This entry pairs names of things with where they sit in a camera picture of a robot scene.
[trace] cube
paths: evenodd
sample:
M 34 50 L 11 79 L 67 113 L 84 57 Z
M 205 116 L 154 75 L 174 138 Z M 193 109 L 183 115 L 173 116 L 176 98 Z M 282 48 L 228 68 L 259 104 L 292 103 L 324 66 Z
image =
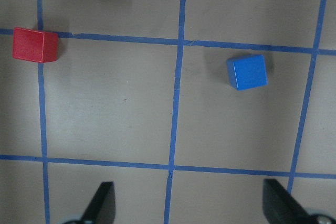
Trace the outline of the cube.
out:
M 265 58 L 263 55 L 245 55 L 226 61 L 230 84 L 237 90 L 267 85 Z
M 40 63 L 55 61 L 57 44 L 56 33 L 15 27 L 13 58 Z

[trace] blue painter's tape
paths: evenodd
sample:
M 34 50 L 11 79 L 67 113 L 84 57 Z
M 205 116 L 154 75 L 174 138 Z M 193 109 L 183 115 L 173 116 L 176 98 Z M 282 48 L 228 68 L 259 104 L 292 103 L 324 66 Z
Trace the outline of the blue painter's tape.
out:
M 184 45 L 185 46 L 233 48 L 233 49 L 243 49 L 243 50 L 258 50 L 258 51 L 298 52 L 298 53 L 303 53 L 303 54 L 313 53 L 313 49 L 307 48 L 307 47 L 272 46 L 272 45 L 205 41 L 205 40 L 193 40 L 193 41 L 185 40 Z
M 47 126 L 46 126 L 46 105 L 44 90 L 43 63 L 38 64 L 38 91 L 40 102 L 40 127 L 41 127 L 41 152 L 43 162 L 43 188 L 44 188 L 44 206 L 46 224 L 50 224 L 50 207 L 49 207 L 49 178 L 48 178 L 48 149 L 47 149 Z
M 180 82 L 183 61 L 183 47 L 184 47 L 184 26 L 185 26 L 185 2 L 180 0 L 180 15 L 178 21 L 178 42 L 177 42 L 177 55 L 175 67 L 175 84 L 174 84 L 174 98 L 173 98 L 173 112 L 172 112 L 172 129 L 169 149 L 169 175 L 167 178 L 166 186 L 166 200 L 164 208 L 163 223 L 169 224 L 170 204 L 173 184 L 174 162 L 175 162 L 175 149 L 176 149 L 176 136 L 177 136 L 177 123 L 178 123 L 178 107 L 180 101 Z
M 131 167 L 131 168 L 144 168 L 144 169 L 160 169 L 160 170 L 168 169 L 168 165 L 72 159 L 72 158 L 48 158 L 48 162 L 61 163 L 61 164 L 115 166 L 115 167 Z
M 176 165 L 175 169 L 187 172 L 202 172 L 202 173 L 227 173 L 227 174 L 242 174 L 242 175 L 275 176 L 275 177 L 289 176 L 288 172 L 274 172 L 271 170 L 246 170 L 246 169 L 229 169 L 229 168 L 180 166 L 180 165 Z
M 2 159 L 2 160 L 42 162 L 41 157 L 34 157 L 34 156 L 0 155 L 0 159 Z
M 37 29 L 43 30 L 43 0 L 37 0 Z
M 331 55 L 331 56 L 336 56 L 336 50 L 331 50 L 331 49 L 319 49 L 319 54 L 320 54 L 320 55 Z
M 69 38 L 69 39 L 90 39 L 90 40 L 102 40 L 102 41 L 119 41 L 119 42 L 146 43 L 146 44 L 177 45 L 177 39 L 104 35 L 104 34 L 73 34 L 73 33 L 65 33 L 65 32 L 60 32 L 60 31 L 53 31 L 53 33 L 57 33 L 59 38 Z
M 336 174 L 296 173 L 295 177 L 297 177 L 297 178 L 336 179 Z
M 170 203 L 172 197 L 172 185 L 173 185 L 173 171 L 169 171 L 167 178 L 167 186 L 166 186 L 166 199 L 164 206 L 164 217 L 163 224 L 169 223 L 169 215 L 170 215 Z
M 1 35 L 13 35 L 13 29 L 0 29 Z
M 313 43 L 314 52 L 312 53 L 312 56 L 311 56 L 311 61 L 310 61 L 310 66 L 309 66 L 309 71 L 308 71 L 308 77 L 307 77 L 306 90 L 305 90 L 305 93 L 304 93 L 305 95 L 303 97 L 303 104 L 302 104 L 298 134 L 297 134 L 296 141 L 295 141 L 293 158 L 292 158 L 292 163 L 291 163 L 291 168 L 290 168 L 290 176 L 289 176 L 288 185 L 287 185 L 287 191 L 289 191 L 290 193 L 292 192 L 292 189 L 293 189 L 294 178 L 295 178 L 295 174 L 296 174 L 296 167 L 297 167 L 298 159 L 299 159 L 302 135 L 303 135 L 303 130 L 305 128 L 304 124 L 305 124 L 305 121 L 306 121 L 308 104 L 309 104 L 309 97 L 310 97 L 310 92 L 311 92 L 311 87 L 312 87 L 313 77 L 314 77 L 314 72 L 315 72 L 315 66 L 316 66 L 316 60 L 317 60 L 317 51 L 318 51 L 318 47 L 319 47 L 319 43 L 320 43 L 320 39 L 321 39 L 323 19 L 324 19 L 324 11 L 326 9 L 326 2 L 327 2 L 327 0 L 321 0 L 320 1 L 319 16 L 318 16 L 318 21 L 317 21 L 316 31 L 315 31 L 315 38 L 314 38 L 314 43 Z

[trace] blue tape line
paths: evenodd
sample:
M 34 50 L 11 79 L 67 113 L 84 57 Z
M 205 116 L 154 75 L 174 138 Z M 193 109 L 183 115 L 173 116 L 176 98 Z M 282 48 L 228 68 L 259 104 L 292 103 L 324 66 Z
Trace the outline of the blue tape line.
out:
M 2 159 L 2 160 L 14 160 L 14 161 L 42 162 L 41 157 L 33 157 L 33 156 L 0 155 L 0 159 Z
M 47 126 L 46 126 L 46 106 L 44 92 L 43 63 L 38 64 L 38 91 L 40 102 L 40 127 L 41 127 L 41 152 L 43 162 L 43 188 L 46 224 L 50 223 L 49 206 L 49 178 L 48 178 L 48 149 L 47 149 Z
M 273 45 L 246 44 L 246 43 L 206 41 L 206 40 L 185 40 L 184 45 L 233 48 L 243 50 L 258 50 L 258 51 L 298 52 L 303 54 L 311 54 L 313 52 L 312 48 L 307 47 L 287 47 L 287 46 L 273 46 Z
M 61 164 L 115 166 L 115 167 L 129 167 L 129 168 L 160 169 L 160 170 L 168 169 L 168 165 L 72 159 L 72 158 L 48 158 L 48 162 L 61 163 Z
M 0 160 L 43 162 L 42 157 L 19 156 L 19 155 L 0 155 Z M 71 158 L 48 158 L 48 163 L 169 170 L 168 165 L 160 165 L 160 164 L 98 161 L 98 160 L 71 159 Z M 176 165 L 175 170 L 180 170 L 184 172 L 260 175 L 260 176 L 274 176 L 274 177 L 289 177 L 290 176 L 289 172 L 277 172 L 277 171 L 271 171 L 271 170 L 247 170 L 247 169 L 230 169 L 230 168 L 181 166 L 181 165 Z M 336 179 L 336 174 L 295 173 L 295 177 L 296 178 Z M 169 174 L 170 182 L 172 181 L 172 178 L 173 178 L 173 174 L 170 173 Z
M 295 141 L 293 158 L 292 158 L 291 168 L 290 168 L 290 176 L 289 176 L 288 185 L 287 185 L 287 191 L 289 191 L 290 193 L 291 193 L 292 188 L 293 188 L 294 177 L 295 177 L 296 167 L 297 167 L 297 164 L 298 164 L 298 158 L 299 158 L 299 153 L 300 153 L 302 135 L 303 135 L 303 130 L 305 128 L 304 124 L 305 124 L 306 116 L 307 116 L 307 110 L 308 110 L 308 104 L 309 104 L 309 98 L 310 98 L 310 91 L 311 91 L 311 87 L 312 87 L 312 83 L 313 83 L 314 71 L 315 71 L 315 66 L 316 66 L 316 59 L 317 59 L 317 55 L 313 54 L 313 56 L 311 57 L 309 71 L 308 71 L 306 90 L 305 90 L 305 93 L 304 93 L 305 95 L 303 97 L 303 104 L 302 104 L 302 109 L 301 109 L 299 128 L 298 128 L 298 133 L 297 133 L 297 137 L 296 137 L 296 141 Z
M 69 38 L 69 39 L 90 39 L 90 40 L 121 41 L 121 42 L 134 42 L 134 43 L 147 43 L 147 44 L 177 45 L 177 39 L 104 35 L 104 34 L 73 34 L 59 31 L 53 31 L 53 33 L 57 33 L 59 38 Z
M 13 35 L 13 29 L 0 29 L 1 35 Z
M 47 126 L 46 126 L 46 105 L 44 93 L 43 63 L 38 64 L 38 92 L 40 101 L 40 126 L 41 126 L 41 151 L 42 157 L 48 156 L 47 149 Z
M 317 24 L 316 24 L 315 38 L 314 38 L 314 43 L 313 43 L 314 49 L 318 49 L 320 46 L 323 20 L 324 20 L 324 12 L 326 11 L 326 5 L 327 5 L 327 0 L 321 0 L 320 8 L 319 8 L 319 16 L 318 16 Z
M 50 224 L 48 162 L 43 160 L 43 189 L 46 224 Z
M 43 8 L 42 8 L 42 1 L 37 0 L 37 29 L 43 30 Z
M 336 50 L 332 49 L 319 49 L 320 55 L 330 55 L 330 56 L 336 56 Z
M 297 178 L 336 179 L 336 174 L 296 173 L 295 177 L 297 177 Z
M 247 170 L 247 169 L 230 169 L 230 168 L 180 166 L 180 165 L 176 165 L 175 170 L 183 170 L 187 172 L 226 173 L 226 174 L 260 175 L 260 176 L 275 176 L 275 177 L 289 176 L 289 172 L 275 172 L 271 170 Z
M 183 60 L 183 46 L 184 46 L 184 25 L 185 25 L 185 2 L 186 0 L 180 0 L 180 15 L 178 21 L 178 42 L 177 42 L 177 56 L 175 67 L 175 84 L 174 84 L 174 98 L 173 98 L 173 113 L 172 113 L 172 130 L 169 149 L 169 170 L 166 186 L 166 199 L 164 207 L 163 223 L 169 223 L 170 204 L 172 195 L 174 162 L 175 162 L 175 149 L 176 149 L 176 136 L 177 136 L 177 121 L 178 121 L 178 107 L 180 101 L 180 82 L 182 72 L 182 60 Z
M 312 87 L 312 83 L 313 83 L 313 77 L 314 77 L 316 60 L 317 60 L 317 53 L 318 53 L 318 48 L 319 48 L 319 45 L 320 45 L 323 19 L 324 19 L 324 11 L 326 9 L 326 3 L 327 3 L 327 0 L 321 0 L 320 1 L 319 16 L 318 16 L 318 20 L 317 20 L 317 24 L 316 24 L 315 38 L 314 38 L 314 43 L 313 43 L 314 52 L 311 55 L 311 61 L 310 61 L 307 84 L 306 84 L 306 90 L 305 90 L 305 93 L 304 93 L 305 95 L 303 97 L 303 104 L 302 104 L 298 134 L 297 134 L 296 141 L 295 141 L 293 158 L 292 158 L 292 163 L 291 163 L 291 168 L 290 168 L 290 176 L 289 176 L 289 179 L 288 179 L 287 191 L 289 191 L 290 193 L 292 192 L 292 189 L 293 189 L 294 178 L 295 178 L 295 174 L 296 174 L 296 167 L 297 167 L 297 164 L 298 164 L 298 158 L 299 158 L 299 153 L 300 153 L 302 135 L 303 135 L 303 130 L 305 128 L 304 124 L 305 124 L 305 121 L 306 121 L 310 92 L 311 92 L 311 87 Z
M 167 186 L 166 186 L 166 199 L 165 199 L 165 207 L 164 207 L 164 216 L 163 223 L 169 223 L 169 215 L 170 215 L 170 202 L 172 197 L 172 185 L 173 185 L 173 173 L 174 171 L 169 171 L 167 178 Z

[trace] grid square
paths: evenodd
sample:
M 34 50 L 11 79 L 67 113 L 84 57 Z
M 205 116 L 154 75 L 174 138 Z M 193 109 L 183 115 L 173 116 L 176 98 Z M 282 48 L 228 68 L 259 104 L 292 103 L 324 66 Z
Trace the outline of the grid square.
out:
M 2 223 L 45 223 L 42 163 L 0 161 Z
M 45 65 L 49 156 L 166 164 L 176 46 L 61 43 Z
M 292 195 L 310 214 L 335 215 L 336 179 L 295 178 Z
M 319 56 L 310 93 L 297 171 L 336 173 L 336 58 Z
M 320 48 L 336 49 L 336 0 L 327 0 Z
M 319 3 L 320 0 L 187 0 L 185 38 L 311 47 Z
M 36 3 L 36 0 L 1 0 L 0 28 L 33 28 L 36 25 Z
M 41 155 L 37 64 L 12 58 L 12 36 L 0 35 L 0 150 Z
M 114 181 L 114 224 L 161 223 L 166 178 L 165 170 L 49 164 L 51 223 L 80 217 L 100 183 L 107 181 Z
M 267 223 L 262 176 L 174 173 L 170 223 Z M 287 178 L 276 178 L 286 186 Z
M 225 61 L 263 54 L 268 85 L 237 91 Z M 186 47 L 176 165 L 289 171 L 310 56 Z
M 44 0 L 48 30 L 177 38 L 180 0 Z

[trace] blue block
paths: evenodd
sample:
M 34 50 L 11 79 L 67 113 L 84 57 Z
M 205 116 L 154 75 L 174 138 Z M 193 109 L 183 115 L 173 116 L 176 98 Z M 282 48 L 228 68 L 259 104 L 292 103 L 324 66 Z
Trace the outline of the blue block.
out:
M 245 55 L 226 61 L 230 84 L 237 90 L 267 85 L 265 58 L 263 55 Z

